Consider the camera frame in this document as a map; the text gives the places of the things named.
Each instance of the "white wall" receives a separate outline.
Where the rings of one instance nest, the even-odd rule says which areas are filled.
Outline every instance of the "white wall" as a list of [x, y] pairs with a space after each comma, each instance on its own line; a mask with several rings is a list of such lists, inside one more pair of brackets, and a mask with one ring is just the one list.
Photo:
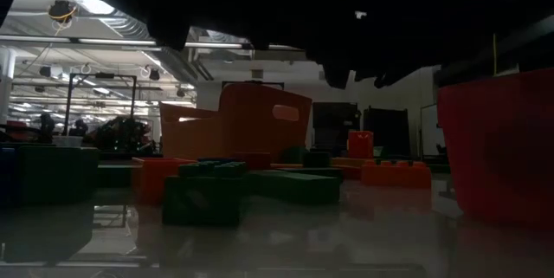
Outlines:
[[[419, 155], [420, 108], [435, 103], [434, 68], [422, 68], [391, 87], [377, 89], [373, 79], [351, 80], [345, 90], [327, 86], [322, 81], [313, 84], [285, 82], [285, 90], [310, 97], [314, 102], [355, 102], [363, 112], [368, 106], [382, 109], [408, 109], [409, 140], [412, 155]], [[202, 82], [197, 87], [196, 107], [217, 110], [221, 82]], [[312, 143], [312, 116], [306, 135], [306, 146]]]

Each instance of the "dark overhead structure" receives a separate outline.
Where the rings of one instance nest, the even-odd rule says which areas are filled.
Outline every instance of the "dark overhead structure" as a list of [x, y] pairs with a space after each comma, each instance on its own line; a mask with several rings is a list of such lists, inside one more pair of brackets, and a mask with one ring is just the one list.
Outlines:
[[345, 87], [351, 70], [383, 87], [420, 67], [483, 59], [494, 33], [502, 43], [551, 13], [551, 0], [103, 1], [174, 49], [185, 46], [190, 26], [246, 37], [256, 49], [303, 49], [334, 87]]

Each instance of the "whiteboard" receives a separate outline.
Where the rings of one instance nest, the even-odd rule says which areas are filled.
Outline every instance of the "whiteboard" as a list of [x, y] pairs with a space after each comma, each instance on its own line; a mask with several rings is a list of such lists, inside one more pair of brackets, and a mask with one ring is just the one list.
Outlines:
[[423, 156], [438, 156], [436, 145], [445, 146], [444, 134], [442, 129], [437, 127], [438, 123], [436, 105], [422, 108]]

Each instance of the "ceiling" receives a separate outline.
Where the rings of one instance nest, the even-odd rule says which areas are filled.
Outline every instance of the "ceiling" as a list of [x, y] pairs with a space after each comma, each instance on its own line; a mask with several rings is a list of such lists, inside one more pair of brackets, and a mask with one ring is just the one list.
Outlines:
[[[11, 7], [11, 14], [6, 18], [0, 28], [2, 35], [28, 35], [28, 36], [63, 36], [63, 37], [89, 37], [101, 39], [122, 39], [112, 29], [108, 28], [100, 19], [79, 18], [90, 16], [86, 10], [79, 8], [76, 17], [71, 24], [60, 28], [59, 23], [46, 15], [48, 8], [55, 0], [15, 0]], [[193, 29], [190, 34], [193, 40], [211, 41], [205, 30]], [[67, 75], [69, 73], [98, 72], [136, 75], [138, 77], [137, 100], [141, 105], [135, 111], [138, 115], [158, 116], [156, 101], [176, 101], [182, 106], [195, 106], [196, 91], [194, 86], [205, 79], [196, 74], [197, 79], [191, 78], [188, 82], [179, 82], [171, 74], [176, 71], [183, 72], [179, 66], [165, 64], [152, 59], [148, 52], [136, 48], [105, 47], [79, 47], [70, 45], [67, 48], [37, 46], [36, 43], [1, 43], [6, 48], [16, 51], [16, 69], [14, 88], [10, 105], [10, 115], [17, 120], [27, 122], [35, 121], [39, 113], [48, 112], [56, 114], [56, 122], [60, 122], [65, 114], [65, 98], [68, 95], [68, 79], [59, 75], [44, 77], [40, 75], [41, 67], [60, 68]], [[186, 54], [181, 58], [187, 60]], [[256, 52], [248, 51], [221, 51], [198, 49], [188, 54], [200, 61], [213, 76], [213, 81], [245, 81], [252, 80], [251, 69], [262, 69], [263, 81], [305, 82], [312, 84], [324, 84], [320, 76], [321, 67], [314, 62], [307, 61], [303, 53], [286, 52]], [[149, 79], [149, 69], [158, 68], [160, 79]], [[93, 123], [94, 117], [104, 120], [104, 116], [111, 114], [128, 114], [129, 106], [125, 105], [131, 99], [132, 90], [127, 86], [130, 82], [113, 80], [110, 82], [98, 81], [93, 77], [87, 78], [88, 82], [96, 87], [110, 87], [110, 94], [94, 93], [92, 86], [82, 84], [73, 91], [71, 120], [82, 116], [92, 116], [89, 123]], [[36, 92], [37, 85], [45, 87], [44, 92]], [[184, 97], [177, 97], [177, 90], [183, 88]], [[101, 101], [105, 107], [97, 107]]]

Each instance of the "shiny floor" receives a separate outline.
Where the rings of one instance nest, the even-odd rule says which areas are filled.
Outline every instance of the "shiny floor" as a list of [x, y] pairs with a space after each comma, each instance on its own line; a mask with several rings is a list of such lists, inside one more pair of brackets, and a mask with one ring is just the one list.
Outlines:
[[345, 182], [326, 207], [252, 198], [237, 229], [163, 226], [158, 208], [100, 191], [0, 211], [0, 277], [554, 277], [552, 233], [470, 221], [446, 189]]

